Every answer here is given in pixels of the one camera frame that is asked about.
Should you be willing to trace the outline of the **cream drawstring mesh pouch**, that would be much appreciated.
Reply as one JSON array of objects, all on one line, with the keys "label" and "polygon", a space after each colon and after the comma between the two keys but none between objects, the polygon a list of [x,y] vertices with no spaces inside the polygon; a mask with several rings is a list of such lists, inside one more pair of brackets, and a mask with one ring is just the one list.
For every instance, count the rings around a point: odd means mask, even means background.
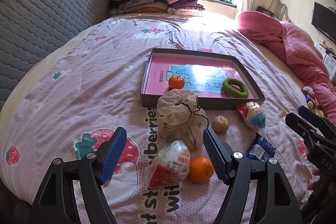
[{"label": "cream drawstring mesh pouch", "polygon": [[158,99],[157,113],[158,133],[166,143],[181,140],[190,151],[203,144],[209,120],[196,93],[190,89],[170,90]]}]

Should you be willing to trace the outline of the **black flat television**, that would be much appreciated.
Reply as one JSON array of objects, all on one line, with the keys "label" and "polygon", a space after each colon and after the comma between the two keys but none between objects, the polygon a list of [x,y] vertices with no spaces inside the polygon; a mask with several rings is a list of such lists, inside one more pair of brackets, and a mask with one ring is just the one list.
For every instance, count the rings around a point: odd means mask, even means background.
[{"label": "black flat television", "polygon": [[311,24],[335,43],[336,14],[335,11],[317,2],[314,3]]}]

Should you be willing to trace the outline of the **small colourful doll toy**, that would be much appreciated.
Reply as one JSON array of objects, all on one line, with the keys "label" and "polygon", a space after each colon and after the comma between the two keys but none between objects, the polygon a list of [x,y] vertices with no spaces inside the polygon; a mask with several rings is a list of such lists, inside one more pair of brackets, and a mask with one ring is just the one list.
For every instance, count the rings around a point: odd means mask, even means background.
[{"label": "small colourful doll toy", "polygon": [[305,96],[308,109],[319,117],[324,118],[325,114],[323,113],[321,106],[315,97],[313,88],[311,86],[304,86],[301,88],[301,91]]}]

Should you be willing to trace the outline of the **grey cardboard box tray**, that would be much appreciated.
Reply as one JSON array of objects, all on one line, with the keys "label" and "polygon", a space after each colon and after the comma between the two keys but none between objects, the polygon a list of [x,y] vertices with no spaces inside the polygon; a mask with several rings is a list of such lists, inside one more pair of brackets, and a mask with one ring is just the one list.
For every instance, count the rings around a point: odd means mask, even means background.
[{"label": "grey cardboard box tray", "polygon": [[[197,94],[205,110],[234,110],[249,101],[263,104],[265,96],[242,63],[234,56],[218,53],[154,48],[146,64],[141,85],[143,107],[157,106],[158,99],[169,91],[169,78],[179,75],[185,79],[185,89]],[[227,78],[242,81],[247,98],[226,94],[222,83]]]}]

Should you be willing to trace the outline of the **walnut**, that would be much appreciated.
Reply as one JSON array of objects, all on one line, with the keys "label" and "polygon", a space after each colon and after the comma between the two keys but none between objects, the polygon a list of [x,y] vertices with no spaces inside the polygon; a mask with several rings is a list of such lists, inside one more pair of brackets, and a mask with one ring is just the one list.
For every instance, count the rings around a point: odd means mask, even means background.
[{"label": "walnut", "polygon": [[227,120],[226,117],[220,115],[220,116],[216,116],[214,119],[213,119],[213,122],[212,122],[212,129],[216,132],[216,133],[226,133],[227,130],[229,129],[229,122]]}]

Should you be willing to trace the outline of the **red surprise egg toy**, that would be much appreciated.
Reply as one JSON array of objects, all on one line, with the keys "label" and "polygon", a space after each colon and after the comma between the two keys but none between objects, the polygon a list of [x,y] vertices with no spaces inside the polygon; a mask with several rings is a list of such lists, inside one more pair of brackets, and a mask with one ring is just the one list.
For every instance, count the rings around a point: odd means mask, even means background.
[{"label": "red surprise egg toy", "polygon": [[158,189],[180,184],[190,171],[190,152],[185,143],[175,140],[157,153],[147,172],[148,187]]}]

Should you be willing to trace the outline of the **blue snack packet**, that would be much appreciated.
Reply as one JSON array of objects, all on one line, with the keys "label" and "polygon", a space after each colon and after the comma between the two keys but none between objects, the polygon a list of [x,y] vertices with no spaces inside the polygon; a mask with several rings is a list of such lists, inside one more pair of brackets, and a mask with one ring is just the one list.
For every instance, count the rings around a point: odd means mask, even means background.
[{"label": "blue snack packet", "polygon": [[267,161],[274,157],[275,152],[275,147],[266,138],[256,133],[256,137],[247,149],[245,156],[251,160]]}]

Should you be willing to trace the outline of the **white drawer cabinet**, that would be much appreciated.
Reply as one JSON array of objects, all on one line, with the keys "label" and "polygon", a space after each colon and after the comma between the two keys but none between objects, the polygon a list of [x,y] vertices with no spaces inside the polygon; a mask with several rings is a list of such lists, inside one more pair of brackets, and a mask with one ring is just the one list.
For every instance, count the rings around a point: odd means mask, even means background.
[{"label": "white drawer cabinet", "polygon": [[315,47],[322,55],[322,61],[327,68],[330,79],[335,81],[335,55],[333,55],[329,47],[320,43],[315,43]]}]

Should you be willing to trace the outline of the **blue surprise egg toy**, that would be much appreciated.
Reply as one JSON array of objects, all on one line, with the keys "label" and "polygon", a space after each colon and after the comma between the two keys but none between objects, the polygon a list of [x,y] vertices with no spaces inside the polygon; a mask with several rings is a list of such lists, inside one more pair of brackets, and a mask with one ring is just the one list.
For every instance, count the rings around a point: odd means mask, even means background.
[{"label": "blue surprise egg toy", "polygon": [[264,108],[257,102],[246,102],[236,106],[243,122],[249,128],[260,130],[266,127],[266,114]]}]

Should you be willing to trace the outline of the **pink quilted blanket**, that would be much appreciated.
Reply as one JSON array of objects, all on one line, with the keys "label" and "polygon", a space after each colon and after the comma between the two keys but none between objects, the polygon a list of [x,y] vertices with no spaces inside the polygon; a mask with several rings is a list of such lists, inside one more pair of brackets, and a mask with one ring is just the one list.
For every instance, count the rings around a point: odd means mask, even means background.
[{"label": "pink quilted blanket", "polygon": [[241,34],[268,48],[305,86],[313,88],[325,117],[335,123],[335,86],[308,33],[293,23],[257,11],[244,11],[237,20]]}]

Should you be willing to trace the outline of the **grey quilted headboard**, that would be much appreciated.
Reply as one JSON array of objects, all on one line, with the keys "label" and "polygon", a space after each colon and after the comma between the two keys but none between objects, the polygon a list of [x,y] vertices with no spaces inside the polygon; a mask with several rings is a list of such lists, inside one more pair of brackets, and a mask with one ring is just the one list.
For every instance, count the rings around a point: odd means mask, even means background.
[{"label": "grey quilted headboard", "polygon": [[39,61],[107,17],[109,0],[1,0],[1,104]]}]

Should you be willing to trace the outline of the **pink strawberry bear bedsheet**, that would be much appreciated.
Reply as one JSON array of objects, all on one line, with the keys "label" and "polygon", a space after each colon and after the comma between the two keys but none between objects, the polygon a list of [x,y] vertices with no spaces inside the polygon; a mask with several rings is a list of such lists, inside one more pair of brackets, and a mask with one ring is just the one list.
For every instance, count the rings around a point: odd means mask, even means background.
[{"label": "pink strawberry bear bedsheet", "polygon": [[313,166],[299,154],[298,136],[285,124],[286,114],[305,104],[295,83],[240,33],[205,19],[164,15],[108,19],[83,32],[76,47],[34,85],[1,144],[1,179],[7,189],[33,203],[54,158],[78,159],[123,127],[127,147],[104,188],[117,222],[213,223],[227,191],[217,176],[161,189],[147,184],[150,163],[165,146],[156,108],[143,107],[140,97],[154,48],[231,55],[244,65],[265,96],[261,135],[275,146],[275,157],[303,205]]}]

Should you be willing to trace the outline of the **orange mandarin with stem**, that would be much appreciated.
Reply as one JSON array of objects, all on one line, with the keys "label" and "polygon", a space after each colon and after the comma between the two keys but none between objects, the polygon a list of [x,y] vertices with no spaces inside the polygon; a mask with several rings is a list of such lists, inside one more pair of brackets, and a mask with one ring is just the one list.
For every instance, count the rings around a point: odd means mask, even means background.
[{"label": "orange mandarin with stem", "polygon": [[185,86],[185,78],[180,75],[173,75],[168,80],[170,89],[183,89]]}]

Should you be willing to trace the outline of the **orange mandarin without stem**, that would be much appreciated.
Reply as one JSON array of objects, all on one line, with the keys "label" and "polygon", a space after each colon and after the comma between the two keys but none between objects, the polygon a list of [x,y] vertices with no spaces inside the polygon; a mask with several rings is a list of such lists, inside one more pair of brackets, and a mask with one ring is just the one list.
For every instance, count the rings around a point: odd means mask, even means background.
[{"label": "orange mandarin without stem", "polygon": [[213,176],[214,167],[207,157],[198,157],[190,162],[188,178],[196,183],[205,183]]}]

